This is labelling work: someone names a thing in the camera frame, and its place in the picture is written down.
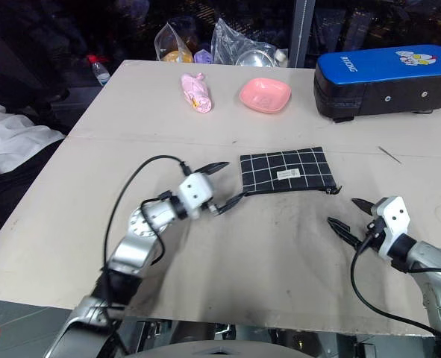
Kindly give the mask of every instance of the white label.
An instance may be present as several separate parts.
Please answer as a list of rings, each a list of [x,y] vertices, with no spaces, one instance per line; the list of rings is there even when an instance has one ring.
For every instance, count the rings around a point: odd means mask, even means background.
[[[96,78],[101,86],[104,86],[109,81],[110,75],[108,73],[101,73],[100,75],[97,75]]]
[[[277,179],[279,180],[299,177],[301,177],[299,169],[288,169],[283,170],[282,172],[277,172]]]

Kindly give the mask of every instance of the purple object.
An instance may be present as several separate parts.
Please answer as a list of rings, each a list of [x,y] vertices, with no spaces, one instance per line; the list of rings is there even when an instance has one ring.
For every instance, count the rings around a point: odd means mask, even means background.
[[[212,59],[212,55],[206,50],[200,50],[193,55],[193,60],[195,63],[212,63]]]

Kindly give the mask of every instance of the red bottle cap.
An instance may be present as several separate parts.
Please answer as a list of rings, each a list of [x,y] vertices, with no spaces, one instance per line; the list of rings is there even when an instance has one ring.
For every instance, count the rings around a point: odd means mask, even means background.
[[[89,63],[95,63],[95,62],[99,62],[98,58],[95,54],[88,54],[87,56],[87,60],[89,61]]]

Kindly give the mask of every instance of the plastic bottle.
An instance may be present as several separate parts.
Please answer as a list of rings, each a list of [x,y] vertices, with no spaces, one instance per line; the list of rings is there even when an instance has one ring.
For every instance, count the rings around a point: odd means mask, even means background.
[[[87,59],[91,63],[93,74],[98,79],[101,86],[104,86],[110,79],[109,72],[102,65],[102,63],[98,61],[98,58],[94,54],[88,54]]]

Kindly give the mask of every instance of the blue case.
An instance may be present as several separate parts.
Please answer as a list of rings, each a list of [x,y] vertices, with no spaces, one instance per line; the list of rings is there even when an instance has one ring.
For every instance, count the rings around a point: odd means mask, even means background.
[[[318,111],[335,122],[369,114],[441,108],[441,46],[324,54],[315,71]]]

